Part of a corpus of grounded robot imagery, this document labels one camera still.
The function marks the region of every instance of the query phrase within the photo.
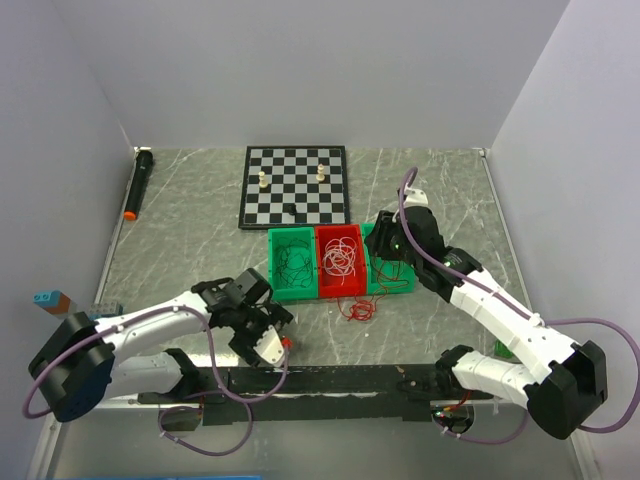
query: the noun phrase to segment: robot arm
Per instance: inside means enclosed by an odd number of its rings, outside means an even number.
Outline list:
[[[409,264],[423,286],[480,322],[522,362],[503,362],[459,345],[443,353],[438,367],[452,383],[527,408],[543,430],[555,438],[567,438],[607,398],[603,351],[591,341],[580,345],[545,326],[477,260],[462,249],[446,246],[424,192],[406,187],[403,198],[409,231],[435,262],[412,246],[398,212],[378,214],[365,239],[369,254]],[[464,280],[447,270],[462,274]]]
[[[137,357],[172,338],[202,332],[196,313],[209,327],[230,327],[229,346],[251,366],[265,361],[280,366],[284,348],[278,333],[293,316],[271,301],[271,287],[253,269],[235,280],[202,282],[168,302],[139,312],[92,322],[82,312],[67,317],[29,365],[36,379],[57,362],[40,384],[56,418],[74,420],[102,399],[138,392],[190,392],[197,369],[179,349]],[[71,347],[90,341],[60,361]]]

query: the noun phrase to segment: white chess piece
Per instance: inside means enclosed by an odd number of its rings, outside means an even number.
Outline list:
[[[322,182],[324,180],[324,165],[318,165],[318,175],[316,175],[316,180]]]
[[[264,172],[260,172],[258,174],[258,178],[260,179],[260,182],[258,183],[260,188],[266,188],[269,186],[269,182],[267,182],[267,177],[264,175]]]

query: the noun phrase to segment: red tray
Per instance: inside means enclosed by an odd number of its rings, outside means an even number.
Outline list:
[[[358,225],[320,225],[314,229],[318,259],[318,296],[333,298],[364,295],[367,292],[367,269],[362,250],[360,227]],[[328,275],[322,265],[327,243],[343,237],[350,238],[355,243],[355,272],[346,277]]]

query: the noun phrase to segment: green object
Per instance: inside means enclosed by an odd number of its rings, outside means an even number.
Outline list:
[[[318,298],[313,227],[269,230],[269,283],[276,301]]]
[[[384,293],[382,287],[388,288],[388,293],[407,293],[413,291],[415,283],[415,273],[413,269],[404,262],[383,261],[380,258],[371,259],[364,239],[373,230],[373,223],[363,223],[360,225],[362,234],[362,248],[364,249],[365,264],[367,266],[367,294]],[[388,281],[387,278],[397,278],[397,281]]]
[[[513,358],[513,353],[511,353],[511,350],[509,350],[506,345],[500,340],[496,340],[496,343],[493,346],[493,353],[496,357]]]

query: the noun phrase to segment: white wall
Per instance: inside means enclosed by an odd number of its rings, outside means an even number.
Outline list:
[[[134,145],[489,146],[568,0],[54,0]]]
[[[115,114],[49,1],[0,2],[0,476],[24,478],[42,423],[20,406],[57,326],[38,290],[92,301],[131,171]]]
[[[534,306],[548,318],[600,316],[640,340],[640,3],[573,0],[493,145],[491,172]],[[628,347],[605,348],[617,420],[635,387]],[[607,479],[638,478],[640,415],[591,435]]]

